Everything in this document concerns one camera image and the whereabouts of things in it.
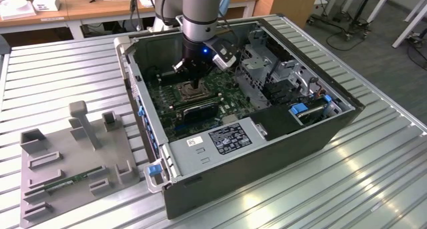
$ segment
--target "white label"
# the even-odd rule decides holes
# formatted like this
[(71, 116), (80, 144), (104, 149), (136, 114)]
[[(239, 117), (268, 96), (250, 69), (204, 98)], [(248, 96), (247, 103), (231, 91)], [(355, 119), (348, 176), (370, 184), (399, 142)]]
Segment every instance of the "white label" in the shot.
[(64, 20), (66, 18), (62, 17), (50, 17), (50, 18), (42, 18), (40, 21), (42, 22), (48, 22), (48, 21), (59, 21), (59, 20)]
[(194, 145), (198, 145), (200, 143), (203, 143), (202, 136), (198, 136), (198, 137), (191, 138), (191, 139), (187, 140), (187, 144), (188, 144), (190, 147), (194, 146)]

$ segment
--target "blue latch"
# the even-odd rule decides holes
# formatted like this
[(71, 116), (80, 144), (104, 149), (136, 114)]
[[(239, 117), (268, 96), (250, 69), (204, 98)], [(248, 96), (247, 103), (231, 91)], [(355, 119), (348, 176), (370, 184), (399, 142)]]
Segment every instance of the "blue latch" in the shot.
[(162, 166), (160, 165), (151, 165), (148, 166), (148, 175), (152, 177), (158, 174), (160, 174), (163, 171)]
[(308, 110), (308, 108), (307, 108), (307, 106), (304, 105), (304, 103), (299, 103), (299, 104), (296, 104), (296, 105), (294, 105), (292, 107), (291, 107), (291, 112), (296, 115), (298, 113), (302, 113), (302, 112), (304, 112), (304, 111), (307, 111)]
[(332, 98), (330, 95), (324, 95), (324, 100), (327, 101), (327, 103), (330, 103), (332, 101)]
[(146, 115), (144, 108), (143, 108), (142, 105), (139, 106), (138, 115), (139, 115), (140, 117)]

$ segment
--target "power supply label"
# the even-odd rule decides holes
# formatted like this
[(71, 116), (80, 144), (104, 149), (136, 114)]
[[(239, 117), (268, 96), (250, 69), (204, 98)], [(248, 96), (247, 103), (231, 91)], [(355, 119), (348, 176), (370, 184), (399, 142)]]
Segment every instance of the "power supply label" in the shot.
[(226, 155), (227, 153), (231, 153), (252, 144), (252, 141), (239, 123), (210, 132), (208, 136), (211, 137), (218, 152), (222, 155)]

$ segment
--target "metal slotted table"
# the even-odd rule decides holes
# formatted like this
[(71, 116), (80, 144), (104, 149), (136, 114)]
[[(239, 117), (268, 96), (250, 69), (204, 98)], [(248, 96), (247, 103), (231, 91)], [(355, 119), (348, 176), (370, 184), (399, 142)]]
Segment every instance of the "metal slotted table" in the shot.
[[(323, 150), (182, 217), (142, 182), (35, 228), (426, 228), (427, 128), (284, 18), (264, 19), (367, 105)], [(115, 110), (138, 169), (148, 158), (122, 80), (114, 37), (15, 47), (4, 57), (0, 228), (20, 222), (20, 131), (68, 127), (70, 102), (88, 119)]]

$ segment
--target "green circuit board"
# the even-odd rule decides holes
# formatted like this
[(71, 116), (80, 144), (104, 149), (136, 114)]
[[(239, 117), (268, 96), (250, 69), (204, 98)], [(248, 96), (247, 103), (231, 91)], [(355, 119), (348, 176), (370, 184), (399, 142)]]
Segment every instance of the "green circuit board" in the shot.
[[(232, 74), (220, 71), (211, 72), (199, 83), (203, 93), (200, 92), (194, 97), (183, 94), (184, 89), (191, 94), (192, 89), (188, 86), (188, 82), (162, 85), (162, 82), (154, 80), (147, 83), (163, 129), (171, 142), (222, 126), (223, 118), (230, 115), (242, 119), (255, 111), (239, 85), (235, 84)], [(184, 110), (210, 103), (218, 104), (216, 115), (195, 123), (184, 123)]]

